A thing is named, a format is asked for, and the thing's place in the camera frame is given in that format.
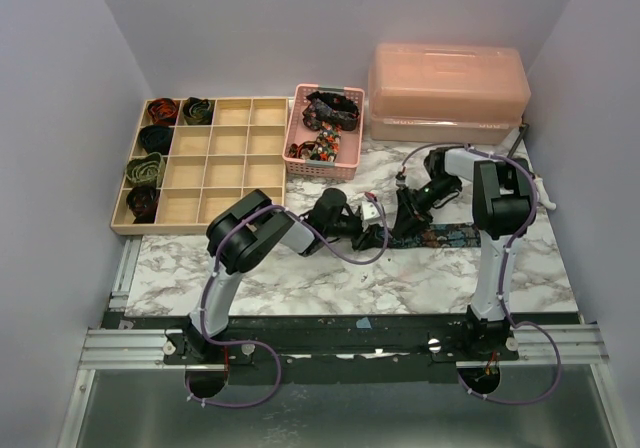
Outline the wooden compartment tray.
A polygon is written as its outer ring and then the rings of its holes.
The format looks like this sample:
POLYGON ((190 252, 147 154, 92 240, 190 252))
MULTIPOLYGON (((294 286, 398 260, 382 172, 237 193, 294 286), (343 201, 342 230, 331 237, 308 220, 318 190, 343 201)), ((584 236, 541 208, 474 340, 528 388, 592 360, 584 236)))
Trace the wooden compartment tray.
POLYGON ((255 189, 276 203, 285 200, 286 170, 281 158, 289 102, 282 97, 212 98, 215 102, 209 125, 187 125, 180 103, 155 221, 134 224, 126 197, 132 187, 125 179, 127 163, 148 154, 137 136, 153 125, 144 102, 134 140, 124 168, 111 228, 120 235, 201 234, 207 225, 255 189))

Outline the dark floral tie in basket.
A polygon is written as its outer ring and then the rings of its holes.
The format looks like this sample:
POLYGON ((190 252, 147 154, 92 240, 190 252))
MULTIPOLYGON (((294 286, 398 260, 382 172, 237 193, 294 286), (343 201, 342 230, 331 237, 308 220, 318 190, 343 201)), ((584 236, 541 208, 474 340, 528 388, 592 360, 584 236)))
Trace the dark floral tie in basket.
POLYGON ((302 113, 303 124, 319 131, 330 125, 342 131, 354 131, 360 120, 357 104, 344 95, 333 92, 314 91, 306 96, 309 102, 302 113))

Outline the colourful patterned tie in basket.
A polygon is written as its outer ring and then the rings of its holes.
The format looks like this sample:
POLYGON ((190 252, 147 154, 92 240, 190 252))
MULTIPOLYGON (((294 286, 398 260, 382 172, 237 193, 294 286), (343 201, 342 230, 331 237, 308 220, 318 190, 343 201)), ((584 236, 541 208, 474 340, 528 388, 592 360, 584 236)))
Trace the colourful patterned tie in basket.
POLYGON ((322 129, 314 140, 291 144, 285 155, 287 158, 305 161, 334 162, 340 150, 341 135, 339 129, 322 129))

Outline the navy rolled tie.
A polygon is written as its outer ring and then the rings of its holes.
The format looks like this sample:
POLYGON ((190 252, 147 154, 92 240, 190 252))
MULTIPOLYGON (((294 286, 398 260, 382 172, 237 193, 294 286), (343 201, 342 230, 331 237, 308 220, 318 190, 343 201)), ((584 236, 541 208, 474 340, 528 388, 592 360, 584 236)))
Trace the navy rolled tie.
POLYGON ((137 140, 147 154, 160 153, 167 156, 170 152, 173 133, 172 127, 153 124, 143 127, 137 140))

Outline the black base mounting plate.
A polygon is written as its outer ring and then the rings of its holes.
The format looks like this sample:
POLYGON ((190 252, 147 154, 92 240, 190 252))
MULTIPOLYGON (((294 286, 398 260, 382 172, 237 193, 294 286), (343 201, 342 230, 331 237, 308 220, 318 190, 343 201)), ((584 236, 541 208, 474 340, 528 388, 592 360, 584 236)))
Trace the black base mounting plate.
POLYGON ((462 315, 234 316, 210 344, 185 317, 108 312, 101 322, 125 353, 151 348, 156 367, 184 369, 197 381, 255 385, 454 383, 459 362, 517 360, 511 333, 472 344, 468 326, 462 315))

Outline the green dark rolled tie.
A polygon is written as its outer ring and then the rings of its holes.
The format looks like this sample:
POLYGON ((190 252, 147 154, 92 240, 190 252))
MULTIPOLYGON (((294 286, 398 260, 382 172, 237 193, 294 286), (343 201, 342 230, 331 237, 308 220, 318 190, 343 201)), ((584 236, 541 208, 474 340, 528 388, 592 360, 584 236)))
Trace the green dark rolled tie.
POLYGON ((209 125, 213 119, 214 108, 213 100, 189 97, 182 108, 184 122, 187 125, 209 125))

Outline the dark red rolled tie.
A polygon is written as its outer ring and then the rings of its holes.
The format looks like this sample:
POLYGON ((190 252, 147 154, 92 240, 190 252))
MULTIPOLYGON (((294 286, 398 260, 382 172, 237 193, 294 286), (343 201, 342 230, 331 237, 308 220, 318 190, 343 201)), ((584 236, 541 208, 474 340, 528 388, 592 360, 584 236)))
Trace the dark red rolled tie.
POLYGON ((126 197, 128 209, 134 216, 134 224, 149 224, 155 221, 160 191, 151 185, 136 186, 126 197))

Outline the aluminium rail frame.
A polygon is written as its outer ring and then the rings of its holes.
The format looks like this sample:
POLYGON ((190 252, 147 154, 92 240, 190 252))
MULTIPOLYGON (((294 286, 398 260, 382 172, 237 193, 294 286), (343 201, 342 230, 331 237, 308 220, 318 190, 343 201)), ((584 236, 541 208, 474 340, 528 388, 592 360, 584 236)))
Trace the aluminium rail frame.
MULTIPOLYGON (((100 371, 175 371, 221 376, 221 361, 205 361, 194 336, 186 334, 182 318, 128 318, 125 303, 131 293, 144 239, 127 239, 116 281, 101 325, 85 336, 75 393, 69 404, 62 447, 78 446, 90 395, 100 371)), ((617 447, 635 444, 631 425, 610 370, 610 357, 600 329, 558 313, 537 315, 539 325, 527 325, 509 336, 499 353, 507 367, 586 366, 599 400, 608 437, 617 447)), ((284 383, 326 386, 429 381, 446 385, 483 366, 481 359, 440 348, 457 328, 456 315, 334 317, 235 317, 235 335, 251 344, 259 334, 280 352, 284 383)))

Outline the navy floral tie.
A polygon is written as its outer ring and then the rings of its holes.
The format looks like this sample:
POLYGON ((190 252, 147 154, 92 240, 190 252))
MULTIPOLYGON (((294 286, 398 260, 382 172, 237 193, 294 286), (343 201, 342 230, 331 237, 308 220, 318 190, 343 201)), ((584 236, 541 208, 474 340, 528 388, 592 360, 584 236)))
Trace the navy floral tie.
POLYGON ((433 224, 414 235, 391 236, 387 247, 412 248, 479 248, 479 230, 473 223, 433 224))

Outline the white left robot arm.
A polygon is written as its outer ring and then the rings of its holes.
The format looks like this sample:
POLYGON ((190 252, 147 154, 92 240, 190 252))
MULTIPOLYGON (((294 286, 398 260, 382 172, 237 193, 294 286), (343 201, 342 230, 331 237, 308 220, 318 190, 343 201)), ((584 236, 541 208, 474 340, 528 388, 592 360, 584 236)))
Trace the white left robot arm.
POLYGON ((229 323, 231 304, 247 273, 258 267, 278 245, 301 257, 309 257, 325 247, 336 257, 354 265, 367 265, 382 257, 390 233, 386 212, 377 197, 367 192, 365 202, 353 212, 346 194, 335 188, 325 190, 313 209, 299 216, 278 205, 261 189, 255 189, 215 218, 207 227, 209 275, 200 299, 190 314, 195 331, 187 350, 201 363, 214 361, 222 348, 218 334, 229 323), (382 222, 380 251, 369 260, 355 260, 337 251, 330 241, 355 239, 364 234, 369 220, 382 222))

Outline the pink plastic basket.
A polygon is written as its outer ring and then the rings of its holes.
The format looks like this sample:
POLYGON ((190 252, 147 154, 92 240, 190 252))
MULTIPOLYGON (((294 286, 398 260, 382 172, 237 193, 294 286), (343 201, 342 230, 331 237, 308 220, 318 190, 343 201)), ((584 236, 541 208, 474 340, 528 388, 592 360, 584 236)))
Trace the pink plastic basket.
POLYGON ((365 92, 296 87, 283 160, 290 174, 351 180, 360 162, 365 92))

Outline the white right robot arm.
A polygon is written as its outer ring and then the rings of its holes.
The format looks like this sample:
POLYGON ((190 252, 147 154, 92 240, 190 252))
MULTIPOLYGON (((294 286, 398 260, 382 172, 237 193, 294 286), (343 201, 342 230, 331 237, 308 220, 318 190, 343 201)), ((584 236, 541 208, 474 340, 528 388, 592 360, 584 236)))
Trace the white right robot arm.
POLYGON ((471 146, 429 148, 424 167, 430 181, 420 189, 406 186, 406 169, 396 178, 397 212, 392 235, 407 238, 433 220, 431 211, 472 185, 472 219, 479 230, 481 259, 470 311, 481 322, 509 317, 508 300, 514 259, 521 238, 535 221, 538 191, 524 159, 482 152, 471 146))

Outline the pink translucent storage box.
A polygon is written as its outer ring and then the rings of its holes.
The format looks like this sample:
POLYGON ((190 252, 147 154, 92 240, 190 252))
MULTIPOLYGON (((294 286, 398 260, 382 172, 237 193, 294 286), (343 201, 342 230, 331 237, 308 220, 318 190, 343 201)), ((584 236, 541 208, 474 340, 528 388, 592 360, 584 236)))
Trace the pink translucent storage box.
POLYGON ((513 48, 381 43, 368 76, 370 136, 498 145, 518 128, 530 97, 513 48))

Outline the red black rolled tie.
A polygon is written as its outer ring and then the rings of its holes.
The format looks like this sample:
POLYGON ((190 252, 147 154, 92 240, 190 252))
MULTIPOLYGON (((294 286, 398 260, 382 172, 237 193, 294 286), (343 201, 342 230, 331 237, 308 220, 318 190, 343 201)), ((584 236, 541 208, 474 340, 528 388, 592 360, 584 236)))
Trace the red black rolled tie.
POLYGON ((146 113, 154 125, 172 126, 179 115, 180 103, 171 98, 157 98, 150 101, 146 113))

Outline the olive green rolled tie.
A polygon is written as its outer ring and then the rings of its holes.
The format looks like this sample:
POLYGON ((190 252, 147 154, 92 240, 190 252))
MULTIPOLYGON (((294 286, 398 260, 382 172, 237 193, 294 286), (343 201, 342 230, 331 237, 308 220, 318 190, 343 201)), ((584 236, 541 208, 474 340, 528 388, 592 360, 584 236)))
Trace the olive green rolled tie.
POLYGON ((125 179, 132 187, 151 186, 160 188, 166 169, 164 156, 152 152, 143 158, 130 160, 125 168, 125 179))

